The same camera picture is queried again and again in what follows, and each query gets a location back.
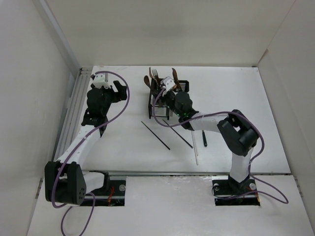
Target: black chopstick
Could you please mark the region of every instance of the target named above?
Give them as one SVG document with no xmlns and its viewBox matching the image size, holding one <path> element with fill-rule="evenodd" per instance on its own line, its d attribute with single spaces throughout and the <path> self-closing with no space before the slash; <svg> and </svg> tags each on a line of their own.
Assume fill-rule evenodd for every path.
<svg viewBox="0 0 315 236">
<path fill-rule="evenodd" d="M 173 129 L 173 127 L 170 127 L 170 128 L 171 128 L 182 140 L 184 140 L 184 142 L 187 143 L 189 147 L 191 147 L 191 148 L 193 149 L 193 146 L 192 146 L 190 143 L 188 143 L 188 142 L 186 141 L 186 139 L 184 139 L 179 133 L 177 133 L 176 130 Z"/>
<path fill-rule="evenodd" d="M 162 141 L 162 140 L 161 140 L 161 139 L 160 139 L 160 138 L 159 138 L 159 137 L 158 137 L 158 136 L 157 136 L 157 135 L 156 135 L 156 134 L 155 134 L 155 133 L 154 133 L 154 132 L 153 132 L 153 131 L 152 131 L 152 130 L 151 130 L 151 129 L 150 129 L 150 128 L 146 125 L 146 124 L 145 124 L 145 123 L 143 123 L 143 124 L 144 124 L 144 126 L 145 126 L 145 127 L 147 127 L 147 129 L 148 129 L 148 130 L 150 130 L 150 131 L 151 131 L 151 133 L 153 133 L 153 134 L 154 134 L 154 136 L 156 136 L 156 137 L 157 137 L 157 139 L 159 139 L 159 140 L 161 141 L 161 143 L 163 143 L 163 144 L 164 144 L 164 146 L 166 146 L 166 148 L 167 148 L 167 149 L 171 150 L 171 149 L 168 147 L 168 145 L 166 145 L 166 144 L 165 144 L 165 142 L 163 142 L 163 141 Z"/>
</svg>

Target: chopstick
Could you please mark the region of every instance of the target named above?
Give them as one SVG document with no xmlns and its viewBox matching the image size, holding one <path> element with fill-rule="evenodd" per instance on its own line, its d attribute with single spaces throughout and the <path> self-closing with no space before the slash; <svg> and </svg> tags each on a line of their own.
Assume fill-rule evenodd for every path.
<svg viewBox="0 0 315 236">
<path fill-rule="evenodd" d="M 182 140 L 184 140 L 184 142 L 187 143 L 187 145 L 188 145 L 189 147 L 193 148 L 193 146 L 192 146 L 190 143 L 188 143 L 187 140 L 184 139 L 179 133 L 177 133 L 176 130 L 173 129 L 173 127 L 170 127 L 170 128 L 171 128 Z"/>
<path fill-rule="evenodd" d="M 171 150 L 171 149 L 168 147 L 168 145 L 166 145 L 165 142 L 163 142 L 162 139 L 160 139 L 145 123 L 143 123 L 143 124 L 144 124 L 145 127 L 147 127 L 147 129 L 149 129 L 149 130 L 151 131 L 151 133 L 154 134 L 154 136 L 157 137 L 157 139 L 159 139 L 159 140 L 161 141 L 161 143 L 164 144 L 164 146 L 166 146 L 167 149 Z"/>
<path fill-rule="evenodd" d="M 191 136 L 192 136 L 192 143 L 195 151 L 195 159 L 196 159 L 196 164 L 199 165 L 199 161 L 198 161 L 198 151 L 197 151 L 197 145 L 196 145 L 196 140 L 195 140 L 195 135 L 193 134 L 193 131 L 191 132 Z"/>
</svg>

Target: white table surface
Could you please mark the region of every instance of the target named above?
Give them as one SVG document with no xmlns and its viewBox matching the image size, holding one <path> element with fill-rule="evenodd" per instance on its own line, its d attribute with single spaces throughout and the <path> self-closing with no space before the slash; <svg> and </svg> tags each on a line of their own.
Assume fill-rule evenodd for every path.
<svg viewBox="0 0 315 236">
<path fill-rule="evenodd" d="M 215 206 L 211 177 L 128 177 L 125 206 L 95 208 L 84 235 L 98 236 L 313 236 L 293 176 L 262 176 L 288 197 L 284 205 L 262 194 L 261 206 Z M 275 196 L 257 182 L 257 188 Z M 67 207 L 54 209 L 41 190 L 28 236 L 58 236 Z M 90 207 L 75 207 L 67 235 L 82 231 Z"/>
<path fill-rule="evenodd" d="M 172 75 L 171 67 L 156 66 L 160 77 Z M 266 147 L 253 165 L 254 173 L 290 173 L 286 156 L 257 68 L 248 67 L 175 67 L 179 80 L 188 80 L 195 110 L 201 112 L 239 109 L 262 133 Z M 170 128 L 158 125 L 148 117 L 149 89 L 143 82 L 148 66 L 95 66 L 117 72 L 130 87 L 130 104 L 115 122 L 109 124 L 103 137 L 94 146 L 83 169 L 109 171 L 209 172 L 228 173 L 231 152 L 222 136 L 207 132 L 208 147 L 203 146 L 201 131 L 195 132 L 199 165 L 194 150 Z M 110 75 L 109 81 L 117 77 Z M 112 104 L 108 118 L 115 116 L 125 102 Z M 86 101 L 80 120 L 87 108 Z M 144 121 L 168 146 L 168 150 L 145 126 Z M 169 123 L 177 123 L 172 117 Z M 191 132 L 175 129 L 192 144 Z M 258 141 L 253 154 L 260 150 Z"/>
</svg>

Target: black mounting plate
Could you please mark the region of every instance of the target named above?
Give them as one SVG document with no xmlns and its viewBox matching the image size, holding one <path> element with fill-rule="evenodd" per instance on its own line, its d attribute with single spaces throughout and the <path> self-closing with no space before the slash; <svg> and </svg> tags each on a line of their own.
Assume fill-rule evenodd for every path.
<svg viewBox="0 0 315 236">
<path fill-rule="evenodd" d="M 114 187 L 114 194 L 112 195 L 111 205 L 115 207 L 121 207 L 125 205 L 125 192 L 121 191 L 119 187 L 121 185 L 126 186 L 126 180 L 110 180 L 109 184 L 106 187 L 98 188 L 92 191 L 96 197 L 95 206 L 96 207 L 107 207 L 108 201 L 107 198 L 111 194 L 111 189 Z M 93 198 L 85 199 L 84 202 L 80 205 L 82 207 L 91 207 L 93 205 Z"/>
<path fill-rule="evenodd" d="M 227 199 L 224 197 L 229 197 L 233 195 L 242 195 L 244 193 L 251 192 L 250 184 L 253 183 L 256 185 L 254 179 L 248 179 L 246 183 L 242 186 L 241 189 L 235 191 L 230 187 L 228 179 L 214 179 L 212 180 L 212 193 L 215 196 L 215 204 L 216 206 L 260 206 L 260 200 L 256 193 L 250 193 L 245 197 L 240 197 L 237 199 Z"/>
</svg>

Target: cable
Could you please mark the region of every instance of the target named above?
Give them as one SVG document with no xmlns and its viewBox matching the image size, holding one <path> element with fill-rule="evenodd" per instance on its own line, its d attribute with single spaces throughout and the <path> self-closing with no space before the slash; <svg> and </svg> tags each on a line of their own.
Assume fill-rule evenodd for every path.
<svg viewBox="0 0 315 236">
<path fill-rule="evenodd" d="M 107 124 L 113 122 L 114 120 L 116 120 L 127 108 L 128 104 L 129 104 L 129 101 L 130 101 L 130 89 L 129 89 L 129 86 L 128 86 L 128 83 L 127 81 L 122 77 L 120 76 L 119 74 L 116 74 L 115 72 L 111 72 L 111 71 L 98 71 L 96 72 L 95 74 L 101 74 L 101 73 L 108 73 L 108 74 L 112 74 L 112 75 L 115 75 L 117 76 L 118 78 L 120 78 L 126 85 L 126 88 L 127 88 L 127 91 L 128 91 L 128 95 L 127 95 L 127 101 L 126 101 L 126 104 L 124 106 L 124 108 L 114 117 L 112 118 L 111 120 L 105 122 L 104 124 L 101 124 L 99 125 L 98 127 L 94 128 L 93 130 L 91 130 L 89 133 L 87 133 L 86 136 L 84 136 L 84 138 L 77 144 L 77 146 L 75 146 L 75 148 L 71 151 L 71 153 L 68 155 L 68 157 L 64 160 L 63 164 L 61 165 L 58 173 L 57 173 L 57 176 L 56 176 L 56 179 L 55 179 L 55 182 L 54 182 L 54 186 L 53 186 L 53 189 L 52 189 L 52 195 L 51 195 L 51 202 L 52 202 L 52 205 L 54 208 L 61 208 L 63 206 L 65 206 L 66 204 L 62 204 L 62 205 L 56 205 L 56 202 L 55 202 L 55 193 L 56 193 L 56 188 L 57 188 L 57 184 L 58 184 L 58 180 L 60 178 L 60 175 L 65 167 L 65 165 L 67 164 L 68 160 L 70 159 L 70 157 L 76 152 L 76 150 L 79 148 L 79 146 L 86 140 L 87 137 L 89 137 L 93 132 L 95 132 L 96 130 L 100 129 L 101 127 L 104 127 L 106 126 Z M 89 222 L 90 222 L 90 219 L 91 219 L 91 216 L 92 216 L 92 213 L 94 211 L 94 207 L 95 207 L 95 195 L 91 192 L 91 193 L 88 193 L 90 195 L 93 196 L 93 204 L 92 204 L 92 210 L 91 210 L 91 213 L 90 213 L 90 216 L 87 220 L 87 223 L 82 231 L 82 233 L 79 235 L 83 235 L 84 231 L 86 230 Z M 69 209 L 65 212 L 65 214 L 63 215 L 63 218 L 62 218 L 62 221 L 61 221 L 61 232 L 62 232 L 62 235 L 65 236 L 65 233 L 64 233 L 64 230 L 63 230 L 63 221 L 65 219 L 65 216 L 67 215 L 67 213 L 72 209 L 72 206 L 69 207 Z"/>
<path fill-rule="evenodd" d="M 228 196 L 228 197 L 218 197 L 218 196 L 214 193 L 214 188 L 215 188 L 215 187 L 212 186 L 212 188 L 211 188 L 211 193 L 212 193 L 212 195 L 215 196 L 216 198 L 226 199 L 226 198 L 235 196 L 235 194 L 232 194 L 232 195 L 230 195 L 230 196 Z"/>
<path fill-rule="evenodd" d="M 160 93 L 157 95 L 157 97 L 155 98 L 155 100 L 154 100 L 154 102 L 153 102 L 153 107 L 155 107 L 155 105 L 156 105 L 158 99 L 161 97 L 161 95 L 162 95 L 162 93 L 163 93 L 164 91 L 165 91 L 165 87 L 163 87 L 163 89 L 161 90 L 161 92 L 160 92 Z M 252 158 L 250 159 L 250 164 L 249 164 L 249 167 L 248 167 L 249 175 L 250 175 L 250 177 L 252 177 L 253 179 L 255 179 L 255 180 L 257 180 L 257 181 L 260 181 L 260 182 L 262 182 L 262 183 L 264 183 L 264 184 L 266 184 L 266 185 L 272 187 L 273 189 L 275 189 L 277 192 L 279 192 L 279 193 L 284 197 L 285 201 L 283 201 L 283 200 L 281 200 L 281 199 L 278 199 L 278 198 L 276 198 L 276 197 L 270 195 L 269 193 L 262 192 L 262 191 L 257 191 L 257 190 L 251 191 L 251 192 L 247 192 L 247 193 L 244 193 L 244 194 L 241 194 L 241 195 L 237 195 L 237 196 L 226 197 L 225 199 L 235 199 L 235 198 L 239 198 L 239 197 L 245 196 L 245 195 L 247 195 L 247 194 L 251 194 L 251 193 L 261 193 L 261 194 L 267 195 L 267 196 L 269 196 L 269 197 L 271 197 L 271 198 L 273 198 L 273 199 L 275 199 L 275 200 L 277 200 L 277 201 L 279 201 L 279 202 L 281 202 L 281 203 L 284 203 L 284 204 L 288 204 L 288 203 L 289 203 L 289 200 L 287 199 L 287 197 L 286 197 L 286 196 L 284 195 L 284 193 L 281 192 L 277 187 L 275 187 L 275 186 L 273 186 L 273 185 L 271 185 L 271 184 L 269 184 L 269 183 L 267 183 L 267 182 L 265 182 L 265 181 L 263 181 L 263 180 L 261 180 L 261 179 L 258 179 L 257 177 L 254 177 L 254 176 L 251 174 L 251 167 L 252 167 L 251 163 L 252 163 L 252 161 L 254 161 L 259 155 L 261 155 L 261 153 L 264 151 L 264 149 L 265 149 L 265 141 L 264 141 L 264 139 L 263 139 L 261 133 L 259 132 L 259 130 L 256 128 L 256 126 L 255 126 L 252 122 L 250 122 L 246 117 L 242 116 L 241 114 L 235 113 L 235 112 L 226 112 L 226 111 L 224 111 L 224 112 L 215 112 L 215 113 L 211 113 L 211 114 L 206 114 L 206 115 L 197 116 L 197 117 L 194 117 L 194 118 L 190 118 L 190 119 L 188 119 L 188 120 L 185 120 L 184 122 L 181 122 L 181 123 L 178 123 L 178 124 L 165 125 L 165 124 L 161 123 L 161 122 L 158 120 L 158 118 L 156 117 L 156 114 L 155 114 L 155 110 L 153 109 L 152 111 L 153 111 L 153 117 L 154 117 L 154 119 L 156 120 L 156 122 L 157 122 L 159 125 L 162 125 L 163 127 L 168 127 L 168 128 L 183 125 L 183 124 L 185 124 L 185 123 L 187 123 L 187 122 L 190 122 L 190 121 L 192 121 L 192 120 L 194 120 L 194 119 L 199 119 L 199 118 L 203 118 L 203 117 L 212 117 L 212 116 L 223 115 L 223 114 L 235 115 L 235 116 L 237 116 L 238 118 L 240 118 L 240 119 L 242 119 L 242 120 L 248 122 L 248 123 L 252 126 L 253 130 L 258 134 L 258 136 L 259 136 L 259 138 L 260 138 L 260 140 L 261 140 L 261 149 L 260 149 L 260 151 L 259 151 L 254 157 L 252 157 Z"/>
<path fill-rule="evenodd" d="M 89 215 L 89 218 L 88 218 L 88 220 L 87 220 L 87 223 L 85 224 L 84 229 L 83 229 L 83 231 L 81 232 L 81 234 L 80 234 L 79 236 L 82 236 L 82 235 L 84 234 L 85 230 L 87 229 L 88 224 L 89 224 L 89 222 L 90 222 L 90 219 L 91 219 L 91 217 L 92 217 L 93 211 L 94 211 L 94 207 L 95 207 L 96 199 L 95 199 L 94 193 L 88 193 L 88 194 L 92 195 L 92 197 L 93 197 L 92 209 L 91 209 L 91 213 L 90 213 L 90 215 Z M 61 229 L 61 233 L 62 233 L 63 236 L 66 236 L 65 233 L 64 233 L 64 230 L 63 230 L 63 222 L 64 222 L 64 219 L 65 219 L 65 216 L 68 214 L 68 212 L 69 212 L 72 208 L 73 208 L 73 206 L 69 207 L 69 209 L 68 209 L 68 210 L 65 212 L 65 214 L 63 215 L 63 219 L 61 220 L 60 229 Z"/>
</svg>

